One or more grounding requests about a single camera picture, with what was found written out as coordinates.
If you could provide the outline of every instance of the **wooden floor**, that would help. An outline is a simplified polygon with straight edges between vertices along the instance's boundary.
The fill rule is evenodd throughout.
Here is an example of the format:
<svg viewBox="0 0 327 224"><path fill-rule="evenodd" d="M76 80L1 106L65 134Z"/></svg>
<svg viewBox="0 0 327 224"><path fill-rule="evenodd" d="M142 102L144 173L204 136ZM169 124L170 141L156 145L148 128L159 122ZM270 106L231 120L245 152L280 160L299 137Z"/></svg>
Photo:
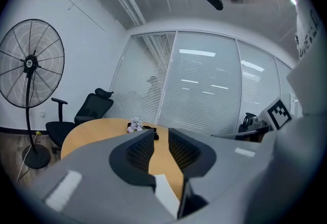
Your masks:
<svg viewBox="0 0 327 224"><path fill-rule="evenodd" d="M37 136L34 143L38 143L47 147L51 154L51 160L49 164L42 169L30 169L27 174L19 180L19 184L25 187L28 187L28 185L38 174L41 174L48 167L51 167L52 164L60 160L59 151L56 155L52 154L51 152L51 147L55 146L55 144L52 143L49 136ZM29 144L30 143L26 135L13 135L0 132L0 162L8 177L13 182L16 182L19 170L22 165L21 153L25 147L29 146ZM24 165L21 171L21 175L24 174L27 169L28 167Z"/></svg>

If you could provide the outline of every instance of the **wall baseboard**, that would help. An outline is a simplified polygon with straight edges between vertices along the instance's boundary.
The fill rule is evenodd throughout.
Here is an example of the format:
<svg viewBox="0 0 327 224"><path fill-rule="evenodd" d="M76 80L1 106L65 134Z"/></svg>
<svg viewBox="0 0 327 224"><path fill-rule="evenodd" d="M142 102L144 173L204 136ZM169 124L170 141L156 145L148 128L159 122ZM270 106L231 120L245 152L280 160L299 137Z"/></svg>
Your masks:
<svg viewBox="0 0 327 224"><path fill-rule="evenodd" d="M0 127L0 132L2 133L9 133L9 134L18 134L18 135L27 135L28 130L27 129L17 129L17 128L4 128ZM32 135L35 135L36 130L31 130ZM48 132L46 130L40 130L42 135L48 135Z"/></svg>

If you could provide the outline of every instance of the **chair headrest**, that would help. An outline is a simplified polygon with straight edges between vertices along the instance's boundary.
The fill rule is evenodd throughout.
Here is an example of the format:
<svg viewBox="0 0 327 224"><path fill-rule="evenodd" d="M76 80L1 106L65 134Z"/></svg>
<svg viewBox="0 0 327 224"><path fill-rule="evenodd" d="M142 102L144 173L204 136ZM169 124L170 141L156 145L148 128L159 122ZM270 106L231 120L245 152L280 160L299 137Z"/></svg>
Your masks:
<svg viewBox="0 0 327 224"><path fill-rule="evenodd" d="M107 91L104 91L102 88L97 88L95 90L95 93L102 97L102 98L106 98L106 99L109 99L111 97L111 95L113 94L113 92L107 92Z"/></svg>

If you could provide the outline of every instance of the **black office chair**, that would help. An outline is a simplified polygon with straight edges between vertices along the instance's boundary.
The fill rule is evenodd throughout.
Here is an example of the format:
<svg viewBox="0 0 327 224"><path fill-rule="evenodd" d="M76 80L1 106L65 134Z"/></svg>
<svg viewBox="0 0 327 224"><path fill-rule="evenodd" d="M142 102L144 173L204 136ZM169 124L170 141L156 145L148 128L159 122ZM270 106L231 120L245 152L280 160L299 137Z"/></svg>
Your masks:
<svg viewBox="0 0 327 224"><path fill-rule="evenodd" d="M58 150L61 150L63 141L76 126L87 121L102 118L113 105L113 100L109 99L112 94L113 92L107 92L101 88L97 88L95 94L89 94L75 116L75 123L62 121L62 105L68 103L60 99L51 98L52 101L58 102L59 113L59 121L48 122L45 125L50 139L58 146L52 148L52 153L56 154Z"/></svg>

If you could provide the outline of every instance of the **chair seat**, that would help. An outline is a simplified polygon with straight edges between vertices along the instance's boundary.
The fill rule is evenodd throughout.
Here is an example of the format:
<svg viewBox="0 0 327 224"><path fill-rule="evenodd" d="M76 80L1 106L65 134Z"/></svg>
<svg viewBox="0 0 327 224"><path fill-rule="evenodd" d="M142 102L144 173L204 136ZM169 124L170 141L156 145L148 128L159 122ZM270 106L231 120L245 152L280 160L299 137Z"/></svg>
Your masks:
<svg viewBox="0 0 327 224"><path fill-rule="evenodd" d="M46 125L50 139L59 147L62 147L63 141L67 135L76 127L73 122L48 122Z"/></svg>

